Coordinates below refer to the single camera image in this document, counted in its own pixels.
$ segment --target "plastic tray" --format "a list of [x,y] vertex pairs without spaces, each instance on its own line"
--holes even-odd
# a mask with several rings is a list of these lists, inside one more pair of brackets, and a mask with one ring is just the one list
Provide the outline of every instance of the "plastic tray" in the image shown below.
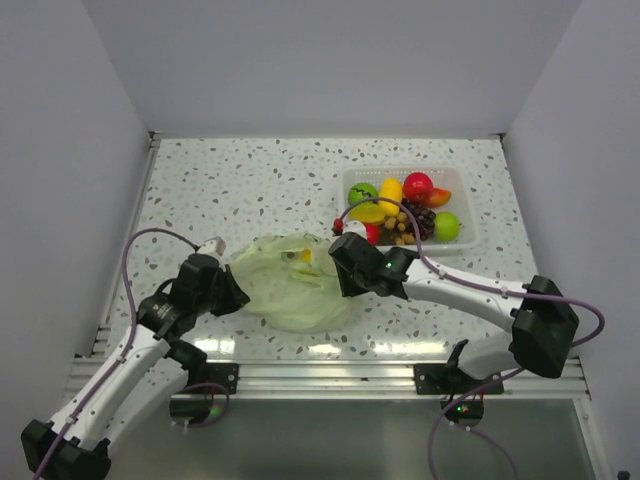
[[[434,239],[423,242],[423,250],[430,253],[444,253],[471,248],[478,243],[478,216],[471,201],[471,191],[467,185],[464,173],[456,167],[402,165],[347,168],[339,175],[338,210],[343,212],[347,206],[347,196],[351,187],[359,182],[367,182],[380,188],[382,182],[389,177],[404,182],[407,175],[413,172],[423,172],[431,177],[434,186],[451,191],[451,200],[446,205],[433,209],[437,212],[451,212],[458,217],[460,233],[452,242],[439,243]],[[389,250],[393,245],[378,247],[381,251]],[[404,248],[416,250],[415,245]]]

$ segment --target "speckled countertop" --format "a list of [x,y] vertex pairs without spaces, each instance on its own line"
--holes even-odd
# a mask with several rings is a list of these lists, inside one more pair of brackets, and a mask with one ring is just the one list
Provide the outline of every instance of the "speckled countertop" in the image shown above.
[[[162,140],[138,228],[169,228],[196,243],[219,235],[228,254],[265,234],[302,229],[328,237],[341,169],[414,163],[462,168],[480,217],[478,246],[440,260],[489,277],[529,280],[536,268],[498,140]],[[136,300],[175,276],[189,253],[162,235],[140,238],[129,261]],[[109,321],[110,350],[129,322],[122,287]],[[380,361],[444,359],[455,342],[495,331],[446,306],[367,295],[358,298],[350,322],[326,334],[285,333],[237,312],[204,316],[184,338],[214,359]]]

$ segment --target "grapes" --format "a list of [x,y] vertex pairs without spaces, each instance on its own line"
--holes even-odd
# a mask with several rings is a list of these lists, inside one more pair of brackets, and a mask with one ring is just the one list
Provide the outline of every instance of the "grapes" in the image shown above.
[[[411,214],[418,222],[418,233],[420,234],[420,239],[427,240],[429,238],[433,238],[435,232],[435,212],[429,210],[428,208],[425,208],[418,203],[412,203],[406,198],[402,199],[402,205],[407,207],[407,209],[411,212]],[[412,224],[407,225],[407,232],[415,233],[413,231]]]

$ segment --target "plastic bag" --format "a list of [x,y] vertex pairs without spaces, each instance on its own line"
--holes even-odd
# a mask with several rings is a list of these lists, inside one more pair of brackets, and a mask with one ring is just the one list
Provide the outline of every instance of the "plastic bag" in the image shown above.
[[244,310],[289,332],[342,326],[350,318],[352,299],[342,297],[330,245],[309,233],[267,236],[234,254],[233,278],[251,299]]

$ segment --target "cable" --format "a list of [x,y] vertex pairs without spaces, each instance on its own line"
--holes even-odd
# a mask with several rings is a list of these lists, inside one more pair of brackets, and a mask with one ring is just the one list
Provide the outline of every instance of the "cable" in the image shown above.
[[190,423],[187,425],[187,428],[209,427],[214,423],[218,423],[220,420],[222,420],[227,414],[227,412],[229,411],[229,406],[231,404],[231,397],[229,397],[229,391],[218,383],[206,382],[206,383],[197,383],[195,385],[189,385],[188,387],[182,389],[180,393],[187,393],[187,392],[190,392],[191,390],[197,390],[199,388],[213,388],[214,391],[215,390],[221,391],[225,396],[224,406],[222,407],[222,411],[218,415],[211,417],[211,414],[215,410],[215,405],[212,405],[211,411],[209,412],[209,418],[207,420],[205,420],[202,423],[194,423],[194,424]]
[[339,217],[340,220],[344,220],[344,217],[355,206],[360,205],[361,203],[366,203],[366,202],[371,202],[371,201],[384,201],[384,202],[392,203],[392,204],[400,207],[400,209],[404,213],[407,214],[407,217],[409,218],[409,220],[411,221],[411,225],[413,226],[414,235],[416,236],[416,248],[418,250],[418,255],[420,256],[420,260],[433,273],[443,277],[446,280],[449,280],[451,282],[457,283],[458,285],[462,285],[464,287],[469,287],[469,288],[474,288],[476,290],[480,290],[480,291],[483,291],[483,292],[494,293],[494,294],[498,294],[498,295],[505,294],[505,295],[507,295],[509,297],[525,298],[525,299],[529,299],[529,300],[543,300],[543,301],[556,302],[556,303],[568,303],[570,305],[576,305],[578,307],[582,307],[582,308],[585,308],[585,309],[589,310],[590,312],[592,312],[598,318],[598,326],[590,334],[588,334],[585,337],[573,342],[571,344],[571,347],[577,347],[578,345],[582,345],[582,344],[588,342],[589,340],[592,340],[593,338],[595,338],[598,335],[600,335],[602,330],[604,330],[604,325],[605,325],[604,314],[597,307],[594,307],[593,305],[591,305],[591,304],[589,304],[587,302],[584,302],[582,300],[577,300],[575,298],[568,298],[568,297],[559,297],[559,296],[556,296],[556,295],[545,295],[545,294],[541,294],[541,293],[513,292],[511,290],[507,290],[506,292],[503,292],[502,289],[500,289],[500,288],[490,287],[490,286],[487,286],[487,285],[482,285],[480,283],[475,283],[475,282],[472,282],[472,281],[469,281],[469,280],[465,280],[463,278],[456,277],[455,275],[451,275],[450,273],[448,273],[446,271],[442,271],[441,268],[440,268],[440,265],[438,265],[436,263],[433,263],[429,259],[429,257],[427,257],[427,255],[424,253],[424,251],[422,250],[422,241],[420,239],[420,229],[418,227],[418,222],[417,222],[416,218],[414,217],[414,215],[411,213],[411,211],[409,211],[409,209],[407,207],[405,207],[404,205],[402,205],[400,202],[396,202],[395,200],[391,200],[390,198],[385,198],[385,197],[371,197],[371,198],[367,198],[367,199],[364,199],[364,200],[359,200],[358,202],[354,203],[353,205],[350,205],[349,207],[347,207],[347,209],[344,212],[342,212],[342,214]]
[[[129,309],[131,311],[131,330],[129,332],[129,338],[127,338],[127,342],[124,348],[122,349],[122,355],[124,357],[126,357],[127,352],[131,349],[131,345],[133,345],[133,342],[136,338],[136,328],[138,327],[138,315],[136,311],[136,304],[133,298],[133,291],[131,290],[131,286],[129,285],[129,273],[127,271],[127,258],[129,257],[129,250],[131,249],[133,242],[138,237],[147,233],[154,233],[154,232],[164,233],[166,235],[175,237],[178,240],[181,240],[182,242],[189,245],[194,250],[198,250],[198,246],[195,243],[193,243],[191,240],[188,240],[182,235],[172,232],[171,230],[165,230],[164,228],[145,228],[144,230],[140,230],[139,232],[134,233],[129,238],[129,240],[127,240],[127,243],[125,244],[124,250],[122,252],[122,257],[120,259],[120,269],[122,273],[122,280],[124,281],[124,290],[127,295],[127,300],[129,301]],[[73,411],[69,415],[69,417],[74,422],[77,420],[78,415],[80,414],[82,409],[87,405],[87,403],[89,403],[89,400],[91,400],[91,398],[100,389],[100,387],[104,385],[104,383],[109,379],[109,377],[113,374],[113,372],[115,372],[118,369],[119,365],[121,365],[120,362],[117,362],[117,361],[114,362],[107,369],[107,371],[102,375],[102,377],[98,379],[98,381],[93,385],[93,387],[91,387],[91,389],[87,392],[84,398],[82,398],[78,402],[78,404],[76,405],[76,408],[73,409]],[[60,429],[60,432],[58,433],[56,438],[53,440],[53,443],[51,444],[51,446],[47,450],[47,453],[45,454],[42,461],[40,462],[40,465],[38,465],[38,468],[36,469],[36,472],[34,473],[33,477],[31,477],[31,480],[38,480],[42,476],[42,473],[47,468],[47,465],[49,465],[49,462],[51,461],[51,458],[53,457],[53,454],[55,453],[56,449],[58,448],[58,446],[64,439],[64,436],[67,434],[67,432],[71,428],[71,425],[72,423],[65,423],[62,426],[62,428]]]
[[507,451],[506,448],[504,448],[502,445],[500,445],[500,443],[498,443],[498,441],[493,438],[491,435],[489,435],[488,433],[485,433],[481,430],[478,430],[477,428],[471,428],[469,427],[469,429],[467,430],[467,427],[463,427],[460,424],[454,423],[454,426],[456,428],[459,428],[461,430],[464,430],[466,432],[469,433],[473,433],[474,435],[482,438],[484,441],[490,443],[491,445],[493,445],[494,447],[496,447],[498,450],[500,450],[502,452],[502,454],[507,457],[507,460],[509,461],[509,465],[511,465],[511,469],[513,470],[513,476],[516,480],[520,480],[520,472],[518,471],[518,466],[516,465],[515,460],[513,459],[513,457],[509,454],[509,452]]
[[[409,221],[411,222],[411,225],[413,226],[413,231],[414,231],[414,235],[416,236],[416,248],[418,250],[418,255],[420,257],[420,260],[422,261],[422,263],[424,263],[426,265],[426,267],[431,270],[431,272],[441,276],[442,278],[449,280],[451,282],[457,283],[458,285],[462,285],[468,288],[474,288],[476,290],[480,290],[483,292],[488,292],[488,293],[494,293],[494,294],[498,294],[498,295],[507,295],[510,297],[516,297],[516,298],[524,298],[524,299],[529,299],[529,300],[542,300],[542,301],[549,301],[549,302],[557,302],[557,303],[568,303],[570,305],[576,305],[582,308],[585,308],[587,310],[589,310],[590,312],[592,312],[598,319],[598,325],[596,326],[596,328],[589,333],[588,335],[584,336],[583,338],[574,341],[571,344],[571,347],[577,347],[578,345],[583,345],[586,342],[592,340],[593,338],[597,337],[598,335],[600,335],[600,333],[602,332],[602,330],[604,330],[604,326],[605,326],[605,318],[604,318],[604,314],[600,311],[600,309],[598,309],[597,307],[584,302],[582,300],[577,300],[574,298],[567,298],[567,297],[559,297],[556,295],[544,295],[544,294],[539,294],[539,293],[528,293],[528,292],[513,292],[511,290],[507,290],[506,292],[503,292],[502,289],[500,288],[496,288],[496,287],[490,287],[490,286],[486,286],[486,285],[482,285],[480,283],[475,283],[469,280],[465,280],[463,278],[459,278],[456,277],[455,275],[451,275],[450,273],[441,270],[440,265],[433,263],[429,257],[427,257],[427,255],[424,253],[424,251],[422,250],[422,241],[420,239],[420,228],[418,226],[418,222],[415,218],[415,216],[411,213],[411,211],[405,207],[404,205],[402,205],[402,203],[400,202],[396,202],[395,200],[392,200],[390,198],[385,198],[385,197],[372,197],[372,198],[367,198],[367,199],[363,199],[363,200],[359,200],[358,202],[355,202],[354,204],[350,205],[349,207],[347,207],[347,209],[342,212],[342,214],[340,215],[340,220],[344,220],[344,218],[346,217],[346,215],[351,211],[351,209],[353,209],[355,206],[360,205],[361,203],[366,203],[366,202],[371,202],[371,201],[385,201],[385,202],[389,202],[392,203],[398,207],[400,207],[400,209],[407,214],[407,217],[409,218]],[[433,458],[433,444],[434,444],[434,440],[435,440],[435,433],[436,430],[438,428],[438,425],[440,424],[440,422],[442,421],[442,419],[444,418],[445,414],[451,410],[453,407],[459,405],[460,403],[462,403],[465,399],[469,398],[472,395],[477,395],[478,393],[483,394],[484,390],[486,390],[487,388],[497,385],[498,383],[503,382],[504,380],[508,380],[510,378],[515,377],[516,375],[520,374],[521,372],[523,372],[524,369],[519,368],[517,370],[514,370],[512,372],[510,372],[509,374],[494,380],[493,382],[489,382],[487,384],[481,385],[480,387],[471,390],[465,394],[463,394],[462,396],[458,397],[457,399],[455,399],[454,401],[452,401],[451,403],[449,403],[440,413],[440,415],[438,416],[438,419],[436,420],[435,424],[433,425],[433,427],[431,428],[431,431],[429,432],[429,443],[428,443],[428,457],[429,457],[429,470],[431,471],[431,474],[433,475],[434,480],[438,480],[438,473],[436,472],[436,467],[435,467],[435,461]],[[509,463],[511,464],[513,471],[514,471],[514,475],[516,477],[516,479],[519,479],[519,473],[518,473],[518,468],[515,464],[515,461],[513,460],[513,457],[511,457],[511,455],[509,454],[509,452],[507,452],[507,450],[502,447],[500,444],[498,444],[498,442],[496,442],[493,438],[491,438],[489,435],[487,435],[484,432],[481,432],[479,430],[476,429],[471,429],[471,431],[473,433],[475,433],[476,435],[484,438],[485,440],[487,440],[488,442],[492,443],[493,445],[495,445],[509,460]]]
[[[524,371],[524,368],[518,368],[517,370],[513,370],[512,372],[509,372],[508,374],[503,375],[496,380],[480,385],[479,387],[474,388],[473,390],[470,390],[467,393],[459,396],[453,402],[449,403],[446,407],[442,409],[442,411],[438,414],[438,418],[436,418],[436,421],[433,423],[431,430],[429,431],[429,440],[427,442],[427,457],[429,460],[429,470],[431,471],[431,475],[433,476],[434,480],[438,480],[440,477],[438,476],[438,472],[436,471],[436,463],[435,463],[435,458],[433,456],[433,445],[435,442],[438,425],[440,425],[440,422],[442,421],[442,419],[445,418],[447,412],[449,412],[449,410],[452,410],[458,405],[460,405],[467,398],[472,397],[473,395],[477,395],[478,393],[482,393],[482,391],[486,390],[487,388],[495,387],[501,384],[502,382],[504,382],[505,380],[509,380],[510,378],[513,378],[516,375],[519,375],[523,371]],[[516,466],[516,462],[506,448],[504,448],[496,440],[494,440],[492,437],[490,437],[484,432],[481,432],[475,428],[470,429],[470,432],[478,435],[479,437],[487,440],[489,443],[497,447],[498,450],[500,450],[504,454],[504,456],[507,457],[507,460],[509,461],[511,468],[513,469],[513,474],[516,480],[520,479],[520,473],[518,471],[518,467]]]

